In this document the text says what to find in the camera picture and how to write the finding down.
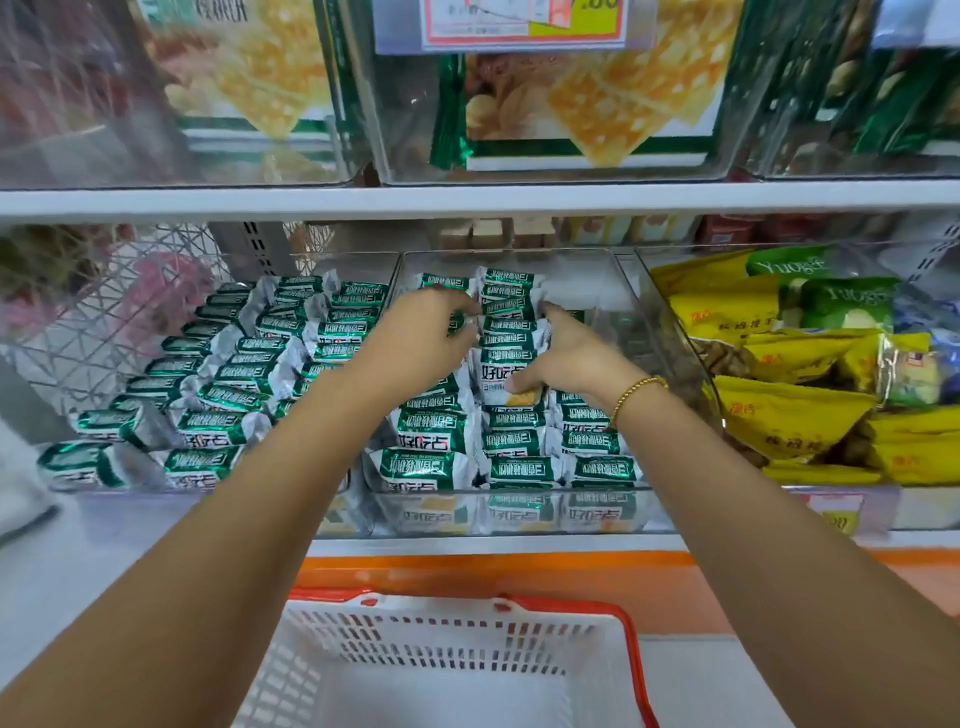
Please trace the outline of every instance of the gold bracelet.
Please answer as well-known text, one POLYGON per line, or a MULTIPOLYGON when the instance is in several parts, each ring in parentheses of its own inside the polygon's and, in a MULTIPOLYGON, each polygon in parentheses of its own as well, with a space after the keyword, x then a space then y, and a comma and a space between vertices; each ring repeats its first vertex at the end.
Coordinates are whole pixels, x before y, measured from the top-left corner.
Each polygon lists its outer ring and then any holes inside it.
POLYGON ((663 389, 670 389, 670 385, 666 383, 666 379, 664 379, 662 376, 648 376, 646 379, 641 379, 634 386, 624 392, 620 399, 616 401, 616 407, 613 408, 613 414, 610 415, 611 429, 616 428, 616 416, 620 414, 620 407, 623 406, 623 403, 627 401, 627 398, 636 390, 647 384, 659 384, 661 387, 663 387, 663 389))

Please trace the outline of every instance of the white plastic basket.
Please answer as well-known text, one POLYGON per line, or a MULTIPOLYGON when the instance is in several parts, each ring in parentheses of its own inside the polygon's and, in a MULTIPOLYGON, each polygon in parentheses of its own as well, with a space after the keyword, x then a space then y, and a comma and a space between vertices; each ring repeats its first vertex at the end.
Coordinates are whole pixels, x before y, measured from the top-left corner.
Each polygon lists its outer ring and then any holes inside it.
POLYGON ((657 728, 610 604, 291 596, 234 728, 657 728))

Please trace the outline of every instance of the person's right hand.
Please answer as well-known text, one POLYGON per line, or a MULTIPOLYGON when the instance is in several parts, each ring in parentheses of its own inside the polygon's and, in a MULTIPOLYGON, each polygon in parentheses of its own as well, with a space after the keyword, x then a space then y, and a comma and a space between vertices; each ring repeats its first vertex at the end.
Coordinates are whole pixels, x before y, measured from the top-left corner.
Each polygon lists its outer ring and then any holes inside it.
POLYGON ((617 400, 647 374, 615 347, 601 339, 553 303, 543 311, 553 328, 550 349, 507 380, 507 391, 518 393, 547 384, 580 395, 610 414, 617 400))

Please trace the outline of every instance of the person's left arm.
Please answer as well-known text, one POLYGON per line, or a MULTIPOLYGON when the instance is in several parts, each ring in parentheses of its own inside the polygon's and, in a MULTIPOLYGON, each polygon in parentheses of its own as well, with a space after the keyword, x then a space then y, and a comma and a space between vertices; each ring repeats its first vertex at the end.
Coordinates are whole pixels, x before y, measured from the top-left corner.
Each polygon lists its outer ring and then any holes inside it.
POLYGON ((233 474, 0 693, 0 724, 229 726, 337 485, 383 418, 457 368, 463 293, 400 298, 233 474))

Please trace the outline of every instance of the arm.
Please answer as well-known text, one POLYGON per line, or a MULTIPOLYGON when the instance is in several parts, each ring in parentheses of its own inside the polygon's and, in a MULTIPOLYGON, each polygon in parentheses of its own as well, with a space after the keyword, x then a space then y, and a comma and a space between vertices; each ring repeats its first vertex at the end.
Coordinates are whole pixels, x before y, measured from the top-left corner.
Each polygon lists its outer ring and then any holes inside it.
MULTIPOLYGON (((515 375, 608 414, 645 378, 556 306, 550 352, 515 375)), ((737 636, 797 728, 953 726, 960 628, 757 471, 658 385, 617 426, 684 536, 737 636)))
POLYGON ((453 371, 466 294, 408 294, 341 370, 0 694, 0 724, 229 726, 303 556, 357 452, 394 407, 453 371))

